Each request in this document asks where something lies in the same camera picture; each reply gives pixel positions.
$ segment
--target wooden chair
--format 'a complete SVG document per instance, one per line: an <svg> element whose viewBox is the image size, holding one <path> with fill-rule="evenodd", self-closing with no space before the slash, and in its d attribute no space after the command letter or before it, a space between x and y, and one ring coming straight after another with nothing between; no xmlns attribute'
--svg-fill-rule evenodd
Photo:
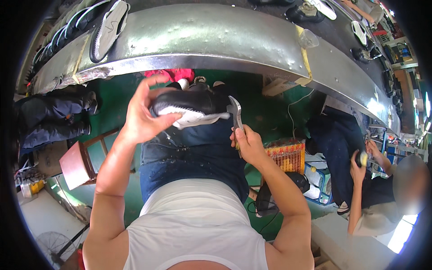
<svg viewBox="0 0 432 270"><path fill-rule="evenodd" d="M106 157L108 149L105 144L105 137L116 134L118 131L119 129L115 128L84 143L76 142L71 148L69 148L66 154L61 157L60 167L69 190L81 185L96 183L98 174L95 173L95 170L93 169L87 147L100 141L102 150Z"/></svg>

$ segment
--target dark pants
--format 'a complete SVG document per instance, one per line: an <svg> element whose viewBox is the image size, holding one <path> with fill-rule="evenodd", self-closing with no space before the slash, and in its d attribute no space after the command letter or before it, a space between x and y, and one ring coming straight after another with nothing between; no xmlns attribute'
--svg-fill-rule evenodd
<svg viewBox="0 0 432 270"><path fill-rule="evenodd" d="M169 85L180 88L178 83ZM213 88L235 97L232 87ZM209 178L227 184L244 203L249 195L246 162L231 147L232 116L210 125L171 126L141 146L140 183L144 203L159 187L186 178Z"/></svg>
<svg viewBox="0 0 432 270"><path fill-rule="evenodd" d="M365 149L357 120L343 111L326 107L323 114L309 119L306 127L318 151L326 158L335 203L340 206L345 201L350 207L354 187L350 159L354 151Z"/></svg>
<svg viewBox="0 0 432 270"><path fill-rule="evenodd" d="M21 148L34 148L81 135L80 124L67 125L64 118L83 110L82 98L34 96L20 103Z"/></svg>

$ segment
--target hand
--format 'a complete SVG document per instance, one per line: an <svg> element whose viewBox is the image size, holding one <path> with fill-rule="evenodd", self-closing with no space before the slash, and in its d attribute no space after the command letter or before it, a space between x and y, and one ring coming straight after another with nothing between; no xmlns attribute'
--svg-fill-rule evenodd
<svg viewBox="0 0 432 270"><path fill-rule="evenodd" d="M359 150L356 150L351 157L351 168L349 170L351 177L353 178L355 187L362 186L363 180L365 179L366 175L366 166L362 166L361 168L359 168L356 163L356 156L359 152Z"/></svg>
<svg viewBox="0 0 432 270"><path fill-rule="evenodd" d="M381 154L380 150L378 149L376 143L373 140L367 140L366 143L366 152L371 153L372 156L377 157Z"/></svg>
<svg viewBox="0 0 432 270"><path fill-rule="evenodd" d="M245 131L242 131L241 128L235 130L235 138L240 146L241 156L247 163L257 167L263 160L268 159L269 156L264 151L261 136L246 124L243 124L243 128ZM231 140L231 147L235 147L234 132L229 138Z"/></svg>
<svg viewBox="0 0 432 270"><path fill-rule="evenodd" d="M138 144L149 141L182 117L181 114L166 114L154 118L150 114L151 101L159 94L173 89L162 88L150 92L149 87L166 81L168 81L167 76L155 75L143 79L138 85L135 94L129 101L126 123L121 129L125 139L129 142Z"/></svg>
<svg viewBox="0 0 432 270"><path fill-rule="evenodd" d="M354 8L355 4L351 2L351 0L340 0L343 4L347 5L350 8Z"/></svg>

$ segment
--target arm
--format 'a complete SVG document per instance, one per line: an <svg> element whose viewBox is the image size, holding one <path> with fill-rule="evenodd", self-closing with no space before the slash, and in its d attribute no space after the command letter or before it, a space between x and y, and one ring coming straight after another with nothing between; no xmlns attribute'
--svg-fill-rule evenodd
<svg viewBox="0 0 432 270"><path fill-rule="evenodd" d="M305 197L296 184L264 151L261 137L249 126L246 134L235 131L241 155L266 178L271 194L283 215L282 226L273 245L266 244L269 269L313 269L311 251L311 212ZM234 134L231 135L234 147Z"/></svg>
<svg viewBox="0 0 432 270"><path fill-rule="evenodd" d="M376 145L376 143L373 140L368 140L366 142L366 151L368 153L371 153L372 156L374 157L374 159L376 160L376 162L378 162L378 164L380 165L380 167L382 168L382 170L388 175L391 176L392 172L391 172L391 162L390 160L385 157L380 150L378 150L378 147Z"/></svg>
<svg viewBox="0 0 432 270"><path fill-rule="evenodd" d="M355 151L351 157L351 177L354 181L353 198L351 199L351 207L349 209L348 233L353 234L357 223L362 216L362 185L365 179L366 167L359 168L356 164L356 155L359 151Z"/></svg>
<svg viewBox="0 0 432 270"><path fill-rule="evenodd" d="M358 14L360 14L361 16L363 16L366 20L368 20L371 24L375 23L375 20L372 18L372 16L361 10L358 6L356 6L355 4L353 4L351 2L351 0L340 0L342 3L344 3L345 5L347 5L348 7L352 8L353 10L355 10Z"/></svg>
<svg viewBox="0 0 432 270"><path fill-rule="evenodd" d="M161 91L149 93L149 86L166 81L165 76L142 80L129 102L126 123L103 162L96 181L90 230L83 246L86 269L121 269L128 254L128 235L124 234L124 193L138 143L152 139L177 119L179 114L153 118L148 110L151 99Z"/></svg>

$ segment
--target worker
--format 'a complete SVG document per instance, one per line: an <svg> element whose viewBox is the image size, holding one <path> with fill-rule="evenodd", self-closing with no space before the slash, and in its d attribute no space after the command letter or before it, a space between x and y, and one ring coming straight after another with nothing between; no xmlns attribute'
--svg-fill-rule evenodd
<svg viewBox="0 0 432 270"><path fill-rule="evenodd" d="M372 9L371 12L360 9L356 4L352 3L351 0L340 0L342 3L348 7L355 10L363 18L369 21L370 26L377 25L379 21L384 17L384 10L380 6L380 1L377 0L364 0L364 2Z"/></svg>
<svg viewBox="0 0 432 270"><path fill-rule="evenodd" d="M348 232L352 235L377 236L397 227L404 215L418 214L430 194L431 180L426 164L416 156L400 161L397 172L368 140L366 151L372 154L389 178L375 177L366 166L355 161L364 139L354 116L325 107L323 114L313 116L306 126L311 139L306 148L323 153L331 175L331 190L338 214L349 215Z"/></svg>
<svg viewBox="0 0 432 270"><path fill-rule="evenodd" d="M90 125L71 122L73 114L88 111L94 114L98 107L96 93L82 97L33 95L15 102L18 114L20 148L35 149L56 141L90 134Z"/></svg>
<svg viewBox="0 0 432 270"><path fill-rule="evenodd" d="M181 114L154 118L148 109L151 101L170 89L149 92L149 86L167 80L156 75L140 83L129 102L126 123L99 170L83 246L86 269L313 269L308 205L295 183L264 152L259 134L247 125L245 131L232 132L232 120L177 130L171 125ZM168 127L171 130L162 132ZM181 131L185 140L174 152L184 153L164 156L164 148L173 147L167 135ZM165 137L157 136L161 132ZM232 148L234 134L244 161ZM142 168L157 170L147 171L143 179L140 169L142 189L149 189L149 196L144 196L140 216L125 229L124 195L140 143ZM239 165L245 162L267 179L284 216L272 245L251 227L242 205L248 184Z"/></svg>

